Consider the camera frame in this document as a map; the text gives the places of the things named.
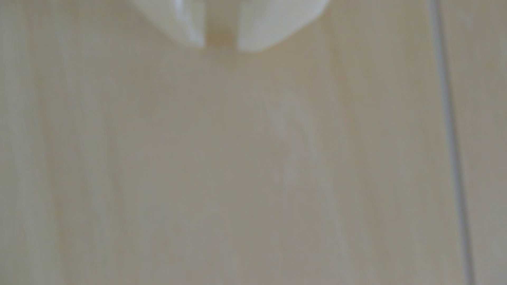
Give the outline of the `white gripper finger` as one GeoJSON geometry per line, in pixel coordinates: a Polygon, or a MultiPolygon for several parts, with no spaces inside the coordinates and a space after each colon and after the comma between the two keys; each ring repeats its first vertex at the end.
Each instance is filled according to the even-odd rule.
{"type": "Polygon", "coordinates": [[[237,48],[263,52],[318,19],[331,1],[243,1],[239,6],[237,48]]]}
{"type": "Polygon", "coordinates": [[[206,46],[204,1],[131,1],[170,40],[189,48],[206,46]]]}

